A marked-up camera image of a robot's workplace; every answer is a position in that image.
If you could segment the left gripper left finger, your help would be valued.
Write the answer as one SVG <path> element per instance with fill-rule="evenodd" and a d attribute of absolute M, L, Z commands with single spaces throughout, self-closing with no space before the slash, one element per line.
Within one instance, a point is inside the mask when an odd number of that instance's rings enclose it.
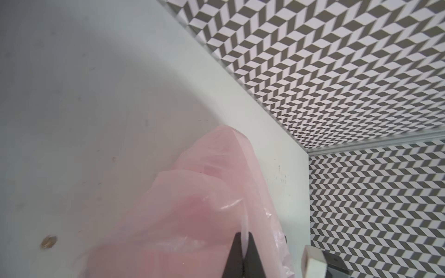
<path fill-rule="evenodd" d="M 235 234 L 222 278 L 243 278 L 241 233 Z"/>

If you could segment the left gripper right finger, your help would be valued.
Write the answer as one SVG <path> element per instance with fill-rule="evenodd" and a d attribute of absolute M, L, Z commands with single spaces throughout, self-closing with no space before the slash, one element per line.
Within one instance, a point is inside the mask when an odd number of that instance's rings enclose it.
<path fill-rule="evenodd" d="M 254 241 L 250 241 L 244 259 L 245 278 L 266 278 L 263 264 Z"/>

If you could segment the pink plastic bag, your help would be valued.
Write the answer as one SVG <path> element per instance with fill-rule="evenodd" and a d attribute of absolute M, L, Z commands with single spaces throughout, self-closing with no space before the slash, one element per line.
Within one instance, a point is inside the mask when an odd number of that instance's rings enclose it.
<path fill-rule="evenodd" d="M 253 236 L 265 274 L 295 270 L 254 149 L 219 126 L 160 172 L 151 188 L 97 247 L 85 278 L 219 278 L 236 234 Z"/>

